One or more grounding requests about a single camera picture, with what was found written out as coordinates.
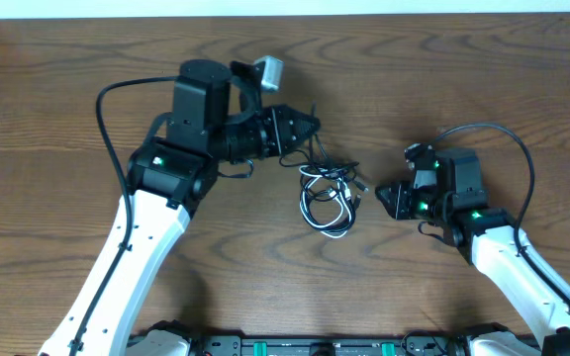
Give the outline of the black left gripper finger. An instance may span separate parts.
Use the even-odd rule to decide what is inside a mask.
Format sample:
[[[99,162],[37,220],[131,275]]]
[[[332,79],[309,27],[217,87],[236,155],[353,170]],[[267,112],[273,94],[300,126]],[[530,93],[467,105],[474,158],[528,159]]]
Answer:
[[[284,153],[289,154],[299,149],[304,143],[312,139],[318,133],[317,130],[312,130],[306,133],[286,133],[284,135]]]
[[[289,106],[284,107],[284,120],[288,133],[316,133],[321,128],[318,118]]]

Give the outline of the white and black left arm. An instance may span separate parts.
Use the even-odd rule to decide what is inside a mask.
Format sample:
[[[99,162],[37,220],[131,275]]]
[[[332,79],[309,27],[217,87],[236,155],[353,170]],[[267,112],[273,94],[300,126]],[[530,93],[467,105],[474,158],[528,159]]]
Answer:
[[[285,105],[282,62],[184,62],[171,81],[172,108],[157,116],[127,166],[108,238],[71,309],[41,347],[44,355],[187,355],[190,340],[165,329],[131,332],[157,272],[220,177],[222,162],[252,164],[293,152],[320,127]]]

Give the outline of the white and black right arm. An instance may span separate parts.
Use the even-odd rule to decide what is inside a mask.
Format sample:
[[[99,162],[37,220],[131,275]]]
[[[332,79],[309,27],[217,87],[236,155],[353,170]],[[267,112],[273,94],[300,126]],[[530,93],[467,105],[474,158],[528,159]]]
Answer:
[[[375,190],[395,220],[421,220],[441,227],[440,241],[506,296],[531,330],[531,347],[497,325],[480,326],[457,342],[464,355],[570,355],[570,285],[538,254],[503,209],[490,207],[482,182],[394,182]]]

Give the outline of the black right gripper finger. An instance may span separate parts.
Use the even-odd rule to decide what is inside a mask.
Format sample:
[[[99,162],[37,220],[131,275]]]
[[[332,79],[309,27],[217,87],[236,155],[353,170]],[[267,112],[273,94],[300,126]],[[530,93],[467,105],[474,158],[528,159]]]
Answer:
[[[375,196],[378,199],[395,199],[398,192],[398,183],[391,182],[375,188]]]
[[[398,217],[398,199],[396,195],[377,195],[377,200],[382,204],[389,217],[396,220]]]

